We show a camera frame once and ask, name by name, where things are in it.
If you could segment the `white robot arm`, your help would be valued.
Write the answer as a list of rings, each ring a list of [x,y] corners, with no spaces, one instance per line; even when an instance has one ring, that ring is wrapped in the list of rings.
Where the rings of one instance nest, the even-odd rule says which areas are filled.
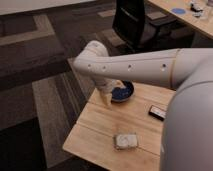
[[[160,146],[160,171],[213,171],[213,48],[175,48],[109,56],[89,42],[76,70],[173,89]]]

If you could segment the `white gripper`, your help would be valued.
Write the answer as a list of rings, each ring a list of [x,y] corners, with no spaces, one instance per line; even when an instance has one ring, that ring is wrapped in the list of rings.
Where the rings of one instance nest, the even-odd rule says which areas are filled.
[[[126,86],[124,83],[120,80],[117,80],[117,83],[113,79],[98,79],[96,83],[96,88],[99,90],[99,92],[104,95],[103,101],[104,103],[110,107],[112,105],[111,99],[112,99],[112,91],[115,87],[125,89]]]

